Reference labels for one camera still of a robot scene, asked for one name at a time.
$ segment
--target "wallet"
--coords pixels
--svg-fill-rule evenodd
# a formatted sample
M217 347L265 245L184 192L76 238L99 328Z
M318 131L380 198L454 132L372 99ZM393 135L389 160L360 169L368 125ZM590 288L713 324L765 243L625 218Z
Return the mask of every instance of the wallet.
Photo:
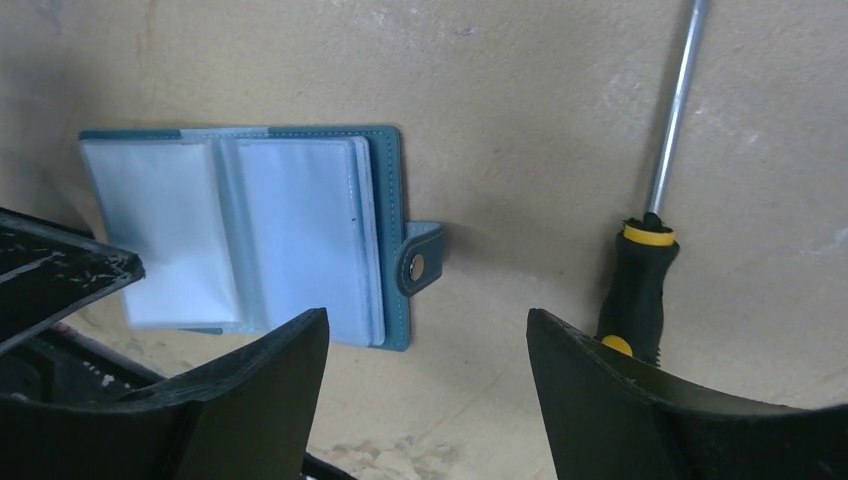
M91 130L107 241L138 253L129 326L266 333L326 308L336 343L403 351L443 228L405 222L392 126Z

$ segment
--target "yellow band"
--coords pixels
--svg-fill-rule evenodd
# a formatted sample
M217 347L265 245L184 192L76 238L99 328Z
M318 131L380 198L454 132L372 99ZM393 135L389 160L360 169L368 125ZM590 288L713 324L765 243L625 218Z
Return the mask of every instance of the yellow band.
M624 234L624 238L641 245L649 245L651 247L670 247L674 245L674 232L648 232L631 227L625 223L622 233Z
M619 352L627 355L628 357L633 356L633 349L630 348L630 344L627 343L627 340L617 336L617 335L607 335L601 340L601 343L610 347L613 350L618 350Z

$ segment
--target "screwdriver handle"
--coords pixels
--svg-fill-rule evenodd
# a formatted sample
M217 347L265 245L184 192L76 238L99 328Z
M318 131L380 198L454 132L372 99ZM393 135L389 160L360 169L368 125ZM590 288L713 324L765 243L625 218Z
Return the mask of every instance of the screwdriver handle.
M653 213L624 222L615 238L616 266L601 306L596 339L605 345L659 365L663 330L663 282L680 251L674 231Z

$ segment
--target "scratched black surface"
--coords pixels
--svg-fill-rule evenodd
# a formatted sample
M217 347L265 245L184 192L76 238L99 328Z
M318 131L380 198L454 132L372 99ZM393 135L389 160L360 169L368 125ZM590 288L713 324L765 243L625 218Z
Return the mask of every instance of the scratched black surface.
M143 276L133 253L0 209L0 353Z

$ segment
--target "screwdriver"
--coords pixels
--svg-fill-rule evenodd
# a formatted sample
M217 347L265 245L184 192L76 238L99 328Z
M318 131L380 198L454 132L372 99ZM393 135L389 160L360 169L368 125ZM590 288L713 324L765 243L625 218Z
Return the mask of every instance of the screwdriver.
M654 166L645 214L641 220L625 220L615 237L615 274L601 306L595 336L604 345L653 366L659 366L663 282L680 251L674 230L663 223L660 210L695 67L695 54L707 15L707 1L692 0L680 70Z

